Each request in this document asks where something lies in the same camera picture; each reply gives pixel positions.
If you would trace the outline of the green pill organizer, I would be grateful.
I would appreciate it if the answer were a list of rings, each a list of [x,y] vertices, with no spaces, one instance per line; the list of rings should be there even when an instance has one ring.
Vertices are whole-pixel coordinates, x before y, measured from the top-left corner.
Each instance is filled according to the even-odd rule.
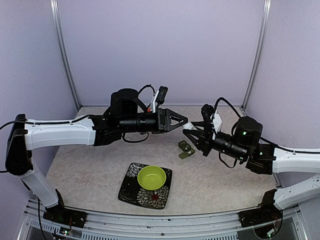
[[[195,150],[186,140],[180,141],[178,143],[178,147],[182,150],[182,152],[178,155],[178,157],[182,160],[192,156],[195,153]]]

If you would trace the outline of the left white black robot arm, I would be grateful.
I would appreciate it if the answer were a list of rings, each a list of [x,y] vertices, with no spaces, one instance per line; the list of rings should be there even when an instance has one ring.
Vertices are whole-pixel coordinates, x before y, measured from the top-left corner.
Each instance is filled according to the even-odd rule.
[[[88,114],[71,120],[42,121],[19,114],[7,141],[5,169],[18,176],[24,185],[42,202],[57,221],[70,218],[61,194],[53,189],[32,163],[32,151],[46,147],[83,145],[106,146],[121,140],[127,133],[163,134],[188,123],[188,118],[160,106],[167,87],[153,93],[146,106],[140,91],[123,88],[111,94],[110,106],[102,115]]]

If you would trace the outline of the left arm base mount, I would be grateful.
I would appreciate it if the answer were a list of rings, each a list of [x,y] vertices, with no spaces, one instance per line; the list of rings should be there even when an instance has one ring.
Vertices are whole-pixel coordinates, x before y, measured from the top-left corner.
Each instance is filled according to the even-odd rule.
[[[84,228],[87,213],[69,208],[47,208],[43,214],[45,220],[69,227]]]

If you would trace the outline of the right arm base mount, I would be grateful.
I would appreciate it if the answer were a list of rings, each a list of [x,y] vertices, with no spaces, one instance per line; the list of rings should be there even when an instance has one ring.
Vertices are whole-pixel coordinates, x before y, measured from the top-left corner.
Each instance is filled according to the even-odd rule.
[[[273,204],[270,204],[250,210],[240,211],[238,216],[241,227],[245,228],[282,219],[283,211],[277,209]]]

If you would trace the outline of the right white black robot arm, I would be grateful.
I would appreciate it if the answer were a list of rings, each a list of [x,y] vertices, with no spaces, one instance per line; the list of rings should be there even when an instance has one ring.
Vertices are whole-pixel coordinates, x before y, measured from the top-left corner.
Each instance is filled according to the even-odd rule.
[[[313,173],[309,179],[286,188],[267,191],[256,210],[256,218],[266,222],[276,210],[284,210],[320,195],[320,152],[315,149],[285,148],[270,141],[260,143],[262,124],[249,116],[240,117],[232,134],[221,131],[222,120],[213,115],[200,122],[183,125],[183,134],[208,156],[211,150],[235,159],[251,172],[272,175],[285,172]]]

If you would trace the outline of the small white pill bottle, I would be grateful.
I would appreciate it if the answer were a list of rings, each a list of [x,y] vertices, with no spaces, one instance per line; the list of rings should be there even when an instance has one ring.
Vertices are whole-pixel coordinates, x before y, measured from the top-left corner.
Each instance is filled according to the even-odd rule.
[[[184,130],[197,131],[197,128],[196,128],[191,122],[188,122],[188,123],[184,124],[184,125],[182,126],[182,128],[183,128]]]

